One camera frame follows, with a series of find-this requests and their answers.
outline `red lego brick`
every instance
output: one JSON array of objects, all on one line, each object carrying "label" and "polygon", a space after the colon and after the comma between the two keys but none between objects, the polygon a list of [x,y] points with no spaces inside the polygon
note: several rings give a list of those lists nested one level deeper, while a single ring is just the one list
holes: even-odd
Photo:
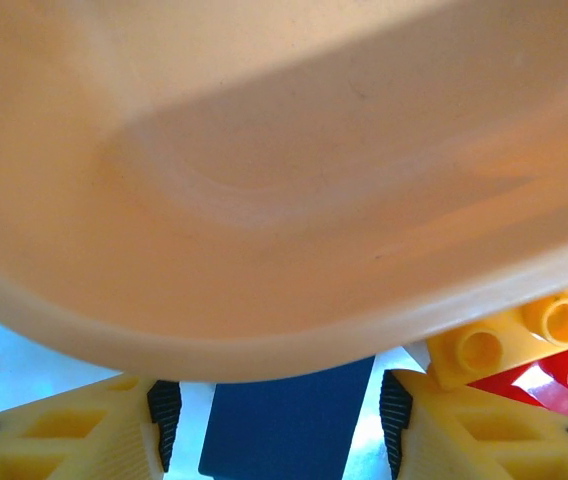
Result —
[{"label": "red lego brick", "polygon": [[568,350],[470,386],[568,415]]}]

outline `toy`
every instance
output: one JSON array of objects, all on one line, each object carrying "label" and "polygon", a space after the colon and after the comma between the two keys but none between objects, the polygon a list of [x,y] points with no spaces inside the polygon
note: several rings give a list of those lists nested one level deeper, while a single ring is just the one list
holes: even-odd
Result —
[{"label": "toy", "polygon": [[426,340],[428,373],[454,388],[568,350],[568,289]]},{"label": "toy", "polygon": [[385,372],[380,415],[393,479],[568,479],[563,415],[407,370]]},{"label": "toy", "polygon": [[180,407],[179,384],[121,375],[1,412],[0,480],[160,479]]},{"label": "toy", "polygon": [[568,415],[568,350],[470,386]]}]

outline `blue block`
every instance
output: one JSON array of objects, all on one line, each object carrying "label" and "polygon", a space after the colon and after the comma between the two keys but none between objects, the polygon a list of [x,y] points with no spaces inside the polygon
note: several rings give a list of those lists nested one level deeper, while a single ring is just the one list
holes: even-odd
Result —
[{"label": "blue block", "polygon": [[200,473],[216,480],[341,480],[373,360],[218,385]]}]

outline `yellow plastic part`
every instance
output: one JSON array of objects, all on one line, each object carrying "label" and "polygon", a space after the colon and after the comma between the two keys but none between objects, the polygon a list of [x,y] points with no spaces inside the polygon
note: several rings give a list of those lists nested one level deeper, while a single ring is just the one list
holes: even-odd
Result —
[{"label": "yellow plastic part", "polygon": [[455,388],[568,350],[568,289],[426,340],[428,368]]},{"label": "yellow plastic part", "polygon": [[568,417],[398,370],[413,397],[399,480],[568,479]]},{"label": "yellow plastic part", "polygon": [[0,413],[0,480],[159,480],[159,432],[127,375]]}]

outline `white surface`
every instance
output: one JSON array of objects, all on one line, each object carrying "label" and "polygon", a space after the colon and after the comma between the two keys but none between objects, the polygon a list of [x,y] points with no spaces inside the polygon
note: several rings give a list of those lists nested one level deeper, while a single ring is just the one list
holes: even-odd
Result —
[{"label": "white surface", "polygon": [[[378,355],[356,427],[345,480],[388,480],[382,428],[378,414],[384,369],[419,369],[403,349]],[[0,326],[0,411],[116,374],[53,352]],[[197,473],[206,424],[213,399],[210,384],[182,384],[183,410],[168,480],[205,479]]]}]

